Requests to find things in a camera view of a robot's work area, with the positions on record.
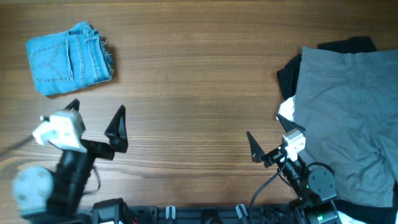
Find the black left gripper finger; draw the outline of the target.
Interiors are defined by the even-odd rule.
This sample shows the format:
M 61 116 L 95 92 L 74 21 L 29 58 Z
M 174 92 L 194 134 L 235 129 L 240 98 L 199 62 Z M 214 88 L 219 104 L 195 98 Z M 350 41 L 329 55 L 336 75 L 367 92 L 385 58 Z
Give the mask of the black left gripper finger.
M 80 101 L 78 99 L 74 99 L 64 108 L 64 110 L 66 111 L 76 111 L 76 112 L 79 112 L 79 109 L 80 109 Z
M 116 152 L 126 153 L 128 149 L 128 140 L 126 131 L 126 108 L 124 105 L 119 107 L 104 134 L 109 139 L 109 144 Z

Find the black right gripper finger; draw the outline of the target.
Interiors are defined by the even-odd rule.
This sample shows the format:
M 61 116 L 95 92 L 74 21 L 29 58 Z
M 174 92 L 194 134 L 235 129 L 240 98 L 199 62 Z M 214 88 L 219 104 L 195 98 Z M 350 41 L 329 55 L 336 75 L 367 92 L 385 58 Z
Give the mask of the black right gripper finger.
M 254 139 L 253 135 L 249 131 L 246 132 L 246 135 L 248 137 L 250 145 L 252 161 L 255 163 L 263 162 L 266 154 L 262 150 L 261 146 L 258 144 L 258 142 Z
M 297 125 L 293 121 L 288 120 L 287 118 L 283 117 L 281 114 L 277 115 L 277 120 L 282 125 L 282 127 L 286 133 L 288 133 L 289 131 L 291 131 L 293 129 L 297 129 L 301 132 L 305 131 L 305 128 L 301 127 L 300 125 Z

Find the light blue denim jeans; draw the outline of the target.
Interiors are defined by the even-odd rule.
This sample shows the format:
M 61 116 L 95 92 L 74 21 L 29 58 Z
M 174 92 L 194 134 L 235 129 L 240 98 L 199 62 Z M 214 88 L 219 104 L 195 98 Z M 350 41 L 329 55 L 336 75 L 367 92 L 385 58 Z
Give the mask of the light blue denim jeans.
M 80 90 L 113 77 L 112 54 L 86 21 L 25 44 L 35 90 L 44 96 Z

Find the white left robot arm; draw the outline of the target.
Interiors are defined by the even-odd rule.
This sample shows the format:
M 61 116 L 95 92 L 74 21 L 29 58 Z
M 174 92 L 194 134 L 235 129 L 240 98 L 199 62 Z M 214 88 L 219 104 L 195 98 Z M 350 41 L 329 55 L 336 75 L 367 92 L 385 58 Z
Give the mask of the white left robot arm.
M 88 213 L 78 212 L 81 198 L 93 194 L 86 190 L 91 174 L 98 171 L 96 159 L 113 160 L 115 153 L 128 149 L 126 108 L 121 105 L 105 136 L 108 142 L 83 139 L 85 124 L 73 100 L 64 109 L 41 117 L 32 136 L 40 145 L 47 143 L 62 151 L 54 171 L 32 166 L 17 173 L 12 194 L 20 216 L 31 223 L 138 223 L 138 216 L 121 198 L 98 202 Z

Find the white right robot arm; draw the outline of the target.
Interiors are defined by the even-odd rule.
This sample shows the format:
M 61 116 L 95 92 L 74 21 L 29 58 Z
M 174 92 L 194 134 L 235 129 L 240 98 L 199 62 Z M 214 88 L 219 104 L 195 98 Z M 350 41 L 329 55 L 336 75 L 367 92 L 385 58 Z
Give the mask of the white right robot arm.
M 244 223 L 254 223 L 255 200 L 270 183 L 280 178 L 297 194 L 297 199 L 288 204 L 289 213 L 279 214 L 280 217 L 294 223 L 341 223 L 333 201 L 337 198 L 333 169 L 322 162 L 306 164 L 299 156 L 306 146 L 305 128 L 280 114 L 277 118 L 286 133 L 281 145 L 268 153 L 249 131 L 246 133 L 252 161 L 263 163 L 266 168 L 276 164 L 277 172 L 254 193 L 249 208 L 236 206 L 240 219 Z

